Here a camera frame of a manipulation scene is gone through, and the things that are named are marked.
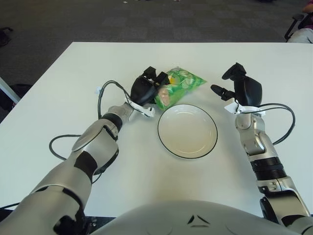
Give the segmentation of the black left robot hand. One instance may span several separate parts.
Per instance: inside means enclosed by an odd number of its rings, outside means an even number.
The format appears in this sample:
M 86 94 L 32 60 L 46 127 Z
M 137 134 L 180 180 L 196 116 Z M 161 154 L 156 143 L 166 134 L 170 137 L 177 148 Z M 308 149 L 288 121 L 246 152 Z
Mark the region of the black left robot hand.
M 168 84 L 170 84 L 168 74 L 161 72 L 157 75 L 155 68 L 148 67 L 133 83 L 131 101 L 140 106 L 151 103 L 159 90 Z

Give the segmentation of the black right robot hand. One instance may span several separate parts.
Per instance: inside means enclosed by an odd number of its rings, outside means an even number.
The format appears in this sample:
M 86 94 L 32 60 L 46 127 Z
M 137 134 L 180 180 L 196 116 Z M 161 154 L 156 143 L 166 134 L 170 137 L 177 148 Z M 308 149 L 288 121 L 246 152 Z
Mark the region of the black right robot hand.
M 235 63 L 222 76 L 223 80 L 230 79 L 234 84 L 234 91 L 227 90 L 218 85 L 211 85 L 211 90 L 222 100 L 234 98 L 242 106 L 259 106 L 262 102 L 262 85 L 246 75 L 245 68 Z

